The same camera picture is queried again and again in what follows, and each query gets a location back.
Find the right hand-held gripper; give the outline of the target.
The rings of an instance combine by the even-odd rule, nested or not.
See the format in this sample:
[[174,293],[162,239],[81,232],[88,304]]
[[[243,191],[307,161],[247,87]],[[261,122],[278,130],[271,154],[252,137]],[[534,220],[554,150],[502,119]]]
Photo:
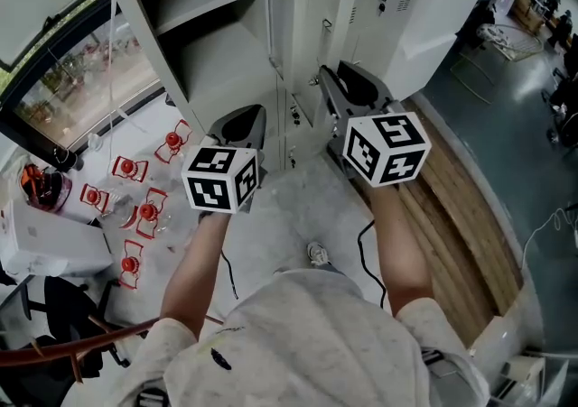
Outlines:
[[373,188],[416,178],[431,141],[416,113],[392,108],[382,80],[341,60],[336,71],[320,66],[319,86],[334,119],[327,152],[347,178]]

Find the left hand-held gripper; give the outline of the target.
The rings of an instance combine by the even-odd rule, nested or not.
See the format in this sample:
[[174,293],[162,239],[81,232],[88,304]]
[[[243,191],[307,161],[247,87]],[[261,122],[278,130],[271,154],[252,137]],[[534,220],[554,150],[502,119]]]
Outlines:
[[208,136],[243,148],[193,145],[187,152],[182,180],[188,201],[199,211],[247,213],[266,174],[262,168],[266,110],[249,105],[217,120]]

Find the grey metal locker cabinet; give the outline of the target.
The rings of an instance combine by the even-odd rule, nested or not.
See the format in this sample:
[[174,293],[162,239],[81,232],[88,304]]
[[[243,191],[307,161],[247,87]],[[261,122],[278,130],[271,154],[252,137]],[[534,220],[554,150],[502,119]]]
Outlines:
[[[415,1],[355,0],[339,63],[359,65],[384,82]],[[196,138],[225,114],[259,104],[266,109],[268,170],[285,170],[324,146],[328,112],[313,127],[270,61],[266,0],[117,3]]]

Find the grey metal locker door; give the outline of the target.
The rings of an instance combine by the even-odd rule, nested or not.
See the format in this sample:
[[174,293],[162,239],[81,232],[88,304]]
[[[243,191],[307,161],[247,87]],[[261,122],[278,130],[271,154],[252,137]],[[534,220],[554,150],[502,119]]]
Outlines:
[[355,0],[266,0],[269,58],[313,127],[326,120],[317,85],[322,65],[341,58]]

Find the person's left forearm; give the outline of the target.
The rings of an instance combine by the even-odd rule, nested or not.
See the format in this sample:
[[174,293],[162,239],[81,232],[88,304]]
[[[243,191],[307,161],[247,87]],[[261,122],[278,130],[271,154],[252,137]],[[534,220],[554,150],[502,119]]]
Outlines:
[[198,224],[163,296],[160,316],[181,322],[199,338],[212,300],[230,214],[212,213]]

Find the person's right forearm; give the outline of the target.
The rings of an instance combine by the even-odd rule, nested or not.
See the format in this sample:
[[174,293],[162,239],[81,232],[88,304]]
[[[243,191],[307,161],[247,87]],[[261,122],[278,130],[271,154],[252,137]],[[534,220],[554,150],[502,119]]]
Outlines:
[[368,188],[378,244],[378,261],[393,314],[405,305],[434,296],[431,274],[405,206],[392,186]]

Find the clear water jug red cap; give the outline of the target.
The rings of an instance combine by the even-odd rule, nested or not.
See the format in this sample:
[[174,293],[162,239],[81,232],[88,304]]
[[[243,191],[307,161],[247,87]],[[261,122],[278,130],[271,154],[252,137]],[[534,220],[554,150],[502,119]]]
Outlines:
[[142,271],[142,252],[144,246],[134,240],[124,242],[124,255],[121,259],[121,273],[118,281],[121,286],[136,290],[138,287],[140,273]]
[[169,164],[183,150],[189,141],[192,130],[188,123],[180,120],[171,132],[165,137],[163,143],[154,151],[156,159],[165,164]]
[[98,220],[104,227],[128,230],[136,222],[134,199],[118,188],[99,189],[86,183],[79,200],[96,210]]
[[143,183],[148,172],[147,160],[135,161],[119,155],[115,160],[111,175],[138,183]]
[[148,240],[159,239],[170,220],[168,194],[164,190],[150,188],[137,210],[136,233]]

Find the person's right shoe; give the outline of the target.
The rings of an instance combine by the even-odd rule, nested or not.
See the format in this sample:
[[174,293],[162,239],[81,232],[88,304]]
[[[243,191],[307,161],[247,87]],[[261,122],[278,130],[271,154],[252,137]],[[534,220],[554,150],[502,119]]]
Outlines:
[[331,263],[326,249],[318,242],[311,242],[307,245],[307,255],[311,265],[315,267]]

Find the wooden planks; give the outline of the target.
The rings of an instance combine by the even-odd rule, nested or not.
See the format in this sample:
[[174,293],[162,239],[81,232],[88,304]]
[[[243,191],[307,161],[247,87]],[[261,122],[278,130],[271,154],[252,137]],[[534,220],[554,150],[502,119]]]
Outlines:
[[514,252],[479,185],[413,99],[432,149],[400,197],[432,269],[433,293],[466,347],[510,310],[524,279]]

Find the black round container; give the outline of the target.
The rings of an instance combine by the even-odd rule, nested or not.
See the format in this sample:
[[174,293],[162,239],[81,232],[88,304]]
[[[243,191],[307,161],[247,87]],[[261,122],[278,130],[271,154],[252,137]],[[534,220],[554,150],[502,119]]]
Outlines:
[[58,171],[67,172],[70,170],[81,171],[84,166],[84,161],[75,152],[60,146],[53,148],[53,158],[55,160],[55,168]]

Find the bucket with orange tools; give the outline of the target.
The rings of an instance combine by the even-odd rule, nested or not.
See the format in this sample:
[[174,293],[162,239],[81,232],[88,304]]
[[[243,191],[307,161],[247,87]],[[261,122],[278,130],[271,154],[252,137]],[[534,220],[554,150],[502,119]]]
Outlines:
[[68,176],[59,171],[41,171],[33,163],[23,167],[18,181],[28,204],[50,213],[63,208],[72,189]]

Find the white cardboard box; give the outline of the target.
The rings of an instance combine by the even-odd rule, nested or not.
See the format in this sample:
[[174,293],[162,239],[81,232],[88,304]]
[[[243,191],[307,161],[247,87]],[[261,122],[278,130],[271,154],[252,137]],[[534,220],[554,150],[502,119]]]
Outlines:
[[0,209],[0,265],[21,277],[89,277],[113,263],[101,228],[41,211],[21,200]]

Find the person's white shirt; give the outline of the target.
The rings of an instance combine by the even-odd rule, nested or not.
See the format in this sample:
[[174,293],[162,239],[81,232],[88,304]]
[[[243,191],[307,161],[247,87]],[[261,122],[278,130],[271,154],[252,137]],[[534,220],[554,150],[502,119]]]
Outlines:
[[83,407],[486,407],[489,385],[439,304],[389,314],[340,273],[280,273],[197,339],[158,320],[116,380]]

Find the black office chair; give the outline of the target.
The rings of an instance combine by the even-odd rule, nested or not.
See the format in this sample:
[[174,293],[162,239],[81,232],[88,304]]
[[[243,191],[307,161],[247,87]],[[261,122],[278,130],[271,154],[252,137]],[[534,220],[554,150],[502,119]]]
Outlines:
[[95,303],[88,295],[88,285],[75,285],[61,277],[44,279],[44,303],[31,301],[25,284],[20,290],[24,316],[32,319],[32,311],[44,313],[49,331],[57,343],[93,338],[120,330],[123,326],[105,318],[108,299],[118,280],[106,283],[100,301]]

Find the black window frame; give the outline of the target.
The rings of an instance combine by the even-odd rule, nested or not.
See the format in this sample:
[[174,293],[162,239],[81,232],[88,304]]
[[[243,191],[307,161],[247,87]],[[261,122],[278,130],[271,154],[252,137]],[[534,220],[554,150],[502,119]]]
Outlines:
[[162,90],[120,7],[80,0],[0,68],[0,134],[42,158],[76,152]]

